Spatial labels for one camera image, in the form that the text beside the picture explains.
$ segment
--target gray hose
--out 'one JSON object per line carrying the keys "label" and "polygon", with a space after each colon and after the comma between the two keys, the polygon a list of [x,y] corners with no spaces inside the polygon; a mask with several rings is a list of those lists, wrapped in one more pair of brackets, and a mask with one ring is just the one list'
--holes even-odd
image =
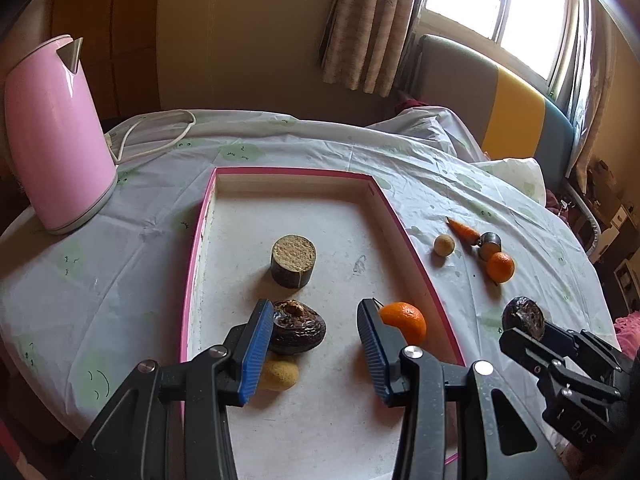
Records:
{"label": "gray hose", "polygon": [[589,257],[591,256],[591,253],[593,253],[593,251],[596,250],[596,246],[598,245],[598,240],[600,239],[600,235],[602,234],[602,231],[600,230],[600,224],[598,224],[596,217],[593,216],[593,213],[589,210],[587,205],[584,203],[584,200],[582,200],[582,197],[572,187],[572,185],[569,184],[569,181],[567,179],[564,178],[562,180],[562,186],[564,187],[566,192],[569,193],[569,195],[571,195],[571,198],[575,200],[575,203],[577,203],[580,210],[589,220],[589,223],[591,224],[591,229],[593,229],[593,244],[591,244],[591,247],[589,247],[589,249],[587,249],[586,251],[587,257]]}

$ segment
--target window frame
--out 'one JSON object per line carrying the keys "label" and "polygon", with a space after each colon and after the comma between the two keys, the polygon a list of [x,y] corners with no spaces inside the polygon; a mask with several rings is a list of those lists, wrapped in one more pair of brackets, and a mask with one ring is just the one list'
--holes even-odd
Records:
{"label": "window frame", "polygon": [[417,37],[424,34],[436,34],[457,41],[511,70],[551,100],[555,100],[558,96],[567,76],[572,50],[575,47],[578,0],[564,0],[562,36],[558,42],[554,63],[547,78],[535,72],[526,63],[498,44],[504,35],[511,0],[500,0],[494,33],[491,38],[486,38],[461,23],[427,9],[426,1],[422,0],[420,18],[415,29]]}

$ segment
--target white tablecloth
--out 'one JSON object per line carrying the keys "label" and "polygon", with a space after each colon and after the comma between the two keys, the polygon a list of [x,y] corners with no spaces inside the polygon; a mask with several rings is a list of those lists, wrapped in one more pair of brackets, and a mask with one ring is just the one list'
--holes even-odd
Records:
{"label": "white tablecloth", "polygon": [[[411,235],[468,362],[494,363],[540,420],[533,376],[500,353],[500,316],[514,296],[546,318],[617,345],[596,273],[556,216],[505,182],[423,140],[266,112],[196,111],[174,149],[118,168],[107,205],[65,237],[27,209],[0,238],[0,329],[34,391],[81,436],[142,359],[178,356],[195,221],[213,166],[297,166],[369,173]],[[143,123],[125,154],[175,137],[176,117]],[[129,120],[114,130],[118,145]],[[497,232],[516,261],[502,286],[458,246],[444,262],[433,239],[445,216]]]}

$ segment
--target white tray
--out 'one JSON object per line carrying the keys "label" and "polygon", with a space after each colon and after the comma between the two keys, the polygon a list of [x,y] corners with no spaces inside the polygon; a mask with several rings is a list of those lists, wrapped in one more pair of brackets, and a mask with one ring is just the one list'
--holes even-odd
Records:
{"label": "white tray", "polygon": [[[271,278],[271,247],[299,234],[318,253],[308,285]],[[216,168],[204,197],[188,274],[181,360],[222,343],[256,301],[296,298],[327,326],[320,346],[297,356],[300,380],[258,391],[229,408],[238,478],[369,480],[393,469],[402,409],[376,397],[356,329],[363,298],[407,301],[428,324],[424,348],[442,361],[462,354],[418,254],[369,175],[297,168]],[[455,422],[447,427],[447,462]]]}

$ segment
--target pink electric kettle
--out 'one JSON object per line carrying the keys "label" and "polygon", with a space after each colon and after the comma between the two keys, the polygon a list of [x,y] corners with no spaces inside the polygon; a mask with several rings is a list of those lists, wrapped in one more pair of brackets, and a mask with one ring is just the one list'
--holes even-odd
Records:
{"label": "pink electric kettle", "polygon": [[116,164],[164,150],[172,142],[122,158],[107,145],[80,64],[82,38],[58,36],[38,46],[6,78],[4,114],[10,166],[45,229],[64,234],[87,222],[107,202],[116,185]]}

